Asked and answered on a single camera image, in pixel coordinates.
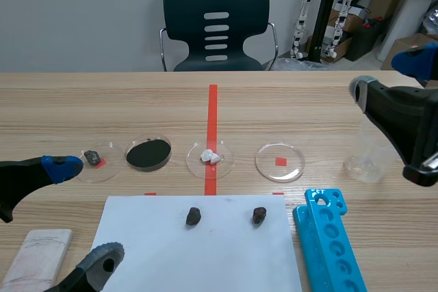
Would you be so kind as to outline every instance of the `red tape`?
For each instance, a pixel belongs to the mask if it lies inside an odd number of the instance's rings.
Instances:
[[[208,94],[207,149],[216,153],[218,145],[218,85],[210,85]],[[205,195],[216,195],[216,164],[205,165]]]

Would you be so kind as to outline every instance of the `gray wall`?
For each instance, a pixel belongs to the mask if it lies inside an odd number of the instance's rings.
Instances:
[[[302,0],[271,0],[280,52],[290,48]],[[319,1],[309,11],[313,29]],[[0,0],[0,72],[158,71],[162,0]],[[274,55],[268,30],[245,43],[266,62]],[[183,42],[166,40],[168,67],[183,60]]]

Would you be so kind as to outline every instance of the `petri dish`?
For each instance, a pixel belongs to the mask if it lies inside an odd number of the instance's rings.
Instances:
[[[172,156],[170,140],[163,135],[143,135],[125,150],[126,162],[134,169],[152,172],[164,167]]]
[[[212,171],[216,171],[216,177],[212,178],[222,178],[231,171],[234,164],[234,154],[225,145],[223,141],[217,143],[216,154],[220,156],[221,160],[216,164],[204,163],[201,160],[201,154],[206,149],[206,143],[194,143],[185,157],[187,162],[187,167],[190,172],[199,178],[205,178],[205,167],[211,166]]]
[[[99,155],[99,164],[88,163],[85,152],[90,150]],[[81,151],[79,158],[83,162],[83,170],[77,178],[87,183],[99,183],[110,179],[120,172],[124,163],[122,148],[111,142],[91,145]]]
[[[255,166],[271,181],[290,183],[301,177],[305,159],[292,145],[271,143],[259,149],[255,155]]]

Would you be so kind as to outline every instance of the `chair metal leg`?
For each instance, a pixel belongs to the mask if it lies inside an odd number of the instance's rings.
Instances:
[[[166,28],[161,29],[159,31],[159,45],[161,47],[162,50],[162,64],[163,64],[163,70],[164,72],[167,72],[167,67],[166,67],[166,61],[164,60],[164,46],[163,46],[163,32],[167,31]]]
[[[278,42],[278,40],[276,39],[276,31],[275,31],[275,25],[274,25],[274,23],[269,23],[269,22],[268,22],[268,25],[270,25],[271,28],[272,28],[272,33],[274,34],[274,43],[275,43],[275,55],[274,55],[274,59],[272,60],[271,65],[269,65],[269,69],[268,69],[268,71],[270,71],[271,68],[272,68],[272,66],[273,66],[274,63],[275,63],[275,60],[276,60],[277,56],[279,55],[279,42]]]

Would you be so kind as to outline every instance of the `blue test tube rack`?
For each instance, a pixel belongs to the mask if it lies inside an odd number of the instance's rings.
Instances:
[[[305,198],[294,218],[312,292],[366,292],[341,220],[347,213],[341,191],[308,189]]]

